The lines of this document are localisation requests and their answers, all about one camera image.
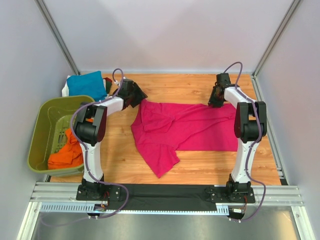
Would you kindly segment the magenta pink t shirt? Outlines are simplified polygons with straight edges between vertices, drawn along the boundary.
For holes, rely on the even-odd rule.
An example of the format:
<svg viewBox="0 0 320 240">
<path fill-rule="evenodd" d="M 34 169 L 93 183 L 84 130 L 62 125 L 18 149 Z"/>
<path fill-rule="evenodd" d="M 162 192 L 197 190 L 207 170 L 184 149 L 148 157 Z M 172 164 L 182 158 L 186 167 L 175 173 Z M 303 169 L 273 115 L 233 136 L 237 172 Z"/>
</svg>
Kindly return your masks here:
<svg viewBox="0 0 320 240">
<path fill-rule="evenodd" d="M 180 162 L 177 151 L 237 151 L 235 116 L 230 103 L 213 108 L 143 100 L 131 132 L 138 152 L 161 178 Z"/>
</svg>

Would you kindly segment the olive green plastic basket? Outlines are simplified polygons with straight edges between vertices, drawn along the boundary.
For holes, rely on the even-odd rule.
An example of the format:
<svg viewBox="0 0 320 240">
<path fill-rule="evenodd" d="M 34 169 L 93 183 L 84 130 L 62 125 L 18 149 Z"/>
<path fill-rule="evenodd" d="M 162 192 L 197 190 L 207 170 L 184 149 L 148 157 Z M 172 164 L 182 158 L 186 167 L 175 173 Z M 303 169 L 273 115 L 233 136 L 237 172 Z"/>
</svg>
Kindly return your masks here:
<svg viewBox="0 0 320 240">
<path fill-rule="evenodd" d="M 46 101 L 39 109 L 27 164 L 31 171 L 53 177 L 69 177 L 84 172 L 84 165 L 49 169 L 48 160 L 67 143 L 66 130 L 74 112 L 83 102 L 93 102 L 87 95 L 57 97 Z"/>
</svg>

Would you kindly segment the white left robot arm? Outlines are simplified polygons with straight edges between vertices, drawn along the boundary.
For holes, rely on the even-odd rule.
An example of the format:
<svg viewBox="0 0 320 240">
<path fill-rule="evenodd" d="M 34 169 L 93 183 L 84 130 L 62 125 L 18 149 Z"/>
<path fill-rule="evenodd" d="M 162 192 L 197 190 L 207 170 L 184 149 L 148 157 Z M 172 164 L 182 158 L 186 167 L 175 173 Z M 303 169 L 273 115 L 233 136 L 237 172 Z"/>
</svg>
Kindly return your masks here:
<svg viewBox="0 0 320 240">
<path fill-rule="evenodd" d="M 97 102 L 83 102 L 74 113 L 72 133 L 80 144 L 84 163 L 77 200 L 103 200 L 110 191 L 111 184 L 104 182 L 101 166 L 101 142 L 106 133 L 107 117 L 129 106 L 134 108 L 147 97 L 135 81 L 124 78 L 113 95 Z"/>
</svg>

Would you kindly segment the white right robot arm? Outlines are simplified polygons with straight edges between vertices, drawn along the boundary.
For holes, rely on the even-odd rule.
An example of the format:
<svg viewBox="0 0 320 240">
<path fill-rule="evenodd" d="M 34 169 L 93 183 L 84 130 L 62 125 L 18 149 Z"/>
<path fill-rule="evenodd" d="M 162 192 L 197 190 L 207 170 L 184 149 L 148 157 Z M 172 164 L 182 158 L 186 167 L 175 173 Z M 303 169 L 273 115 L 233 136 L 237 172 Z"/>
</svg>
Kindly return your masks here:
<svg viewBox="0 0 320 240">
<path fill-rule="evenodd" d="M 246 95 L 228 73 L 216 76 L 208 105 L 220 108 L 229 102 L 235 108 L 234 134 L 238 141 L 235 166 L 225 187 L 217 190 L 231 202 L 247 199 L 253 194 L 251 170 L 256 150 L 267 134 L 267 106 Z"/>
</svg>

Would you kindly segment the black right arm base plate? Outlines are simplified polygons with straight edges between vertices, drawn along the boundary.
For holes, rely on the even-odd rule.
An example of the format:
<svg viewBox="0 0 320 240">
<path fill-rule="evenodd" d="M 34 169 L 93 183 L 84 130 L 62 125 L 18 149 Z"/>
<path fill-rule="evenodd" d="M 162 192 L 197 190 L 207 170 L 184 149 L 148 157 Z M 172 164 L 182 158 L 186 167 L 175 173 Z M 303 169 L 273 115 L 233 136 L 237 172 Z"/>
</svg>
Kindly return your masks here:
<svg viewBox="0 0 320 240">
<path fill-rule="evenodd" d="M 226 186 L 209 186 L 204 189 L 212 203 L 253 204 L 256 202 L 253 188 L 245 192 L 231 192 Z"/>
</svg>

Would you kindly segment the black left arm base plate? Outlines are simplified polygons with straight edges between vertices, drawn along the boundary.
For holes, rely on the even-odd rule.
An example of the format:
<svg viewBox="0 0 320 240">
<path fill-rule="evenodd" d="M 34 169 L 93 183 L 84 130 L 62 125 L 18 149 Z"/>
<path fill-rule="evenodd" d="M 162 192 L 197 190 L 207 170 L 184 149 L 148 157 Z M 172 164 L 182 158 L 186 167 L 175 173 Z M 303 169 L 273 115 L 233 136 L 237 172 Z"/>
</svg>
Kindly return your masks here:
<svg viewBox="0 0 320 240">
<path fill-rule="evenodd" d="M 123 201 L 127 193 L 122 187 L 116 185 L 104 184 L 81 184 L 78 186 L 76 193 L 77 201 Z"/>
</svg>

